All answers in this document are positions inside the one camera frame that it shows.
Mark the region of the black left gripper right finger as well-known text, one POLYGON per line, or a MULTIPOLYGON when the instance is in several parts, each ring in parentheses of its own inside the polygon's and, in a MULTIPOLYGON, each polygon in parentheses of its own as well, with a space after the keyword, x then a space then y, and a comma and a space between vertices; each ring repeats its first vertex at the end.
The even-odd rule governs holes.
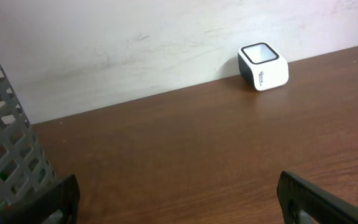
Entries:
POLYGON ((285 224, 358 223, 358 208, 284 170, 277 185, 277 197, 285 224))

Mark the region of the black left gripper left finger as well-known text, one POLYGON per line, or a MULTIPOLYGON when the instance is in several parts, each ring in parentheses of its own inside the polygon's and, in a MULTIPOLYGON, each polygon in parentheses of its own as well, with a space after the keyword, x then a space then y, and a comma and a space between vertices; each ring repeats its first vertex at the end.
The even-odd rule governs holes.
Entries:
POLYGON ((57 210, 59 223, 76 224, 80 188, 74 174, 0 210, 0 224, 42 223, 57 210))

